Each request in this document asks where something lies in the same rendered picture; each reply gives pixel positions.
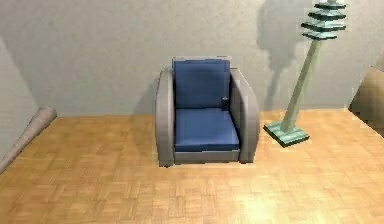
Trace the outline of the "pale green floor lamp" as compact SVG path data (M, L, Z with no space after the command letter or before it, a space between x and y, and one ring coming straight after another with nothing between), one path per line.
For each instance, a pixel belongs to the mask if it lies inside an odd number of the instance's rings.
M300 75L290 98L286 113L282 120L267 123L263 129L282 147L288 147L309 139L309 134L296 125L299 103L311 76L320 47L326 40L337 38L336 32L346 29L342 22L346 18L343 10L346 4L340 0L324 0L314 5L315 11L309 12L309 21L303 22L305 29L302 35L311 40Z

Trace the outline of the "tan wooden cabinet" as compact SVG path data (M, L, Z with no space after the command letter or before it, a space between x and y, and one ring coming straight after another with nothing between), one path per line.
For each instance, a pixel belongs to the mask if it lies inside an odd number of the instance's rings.
M384 137L384 72L370 67L349 110Z

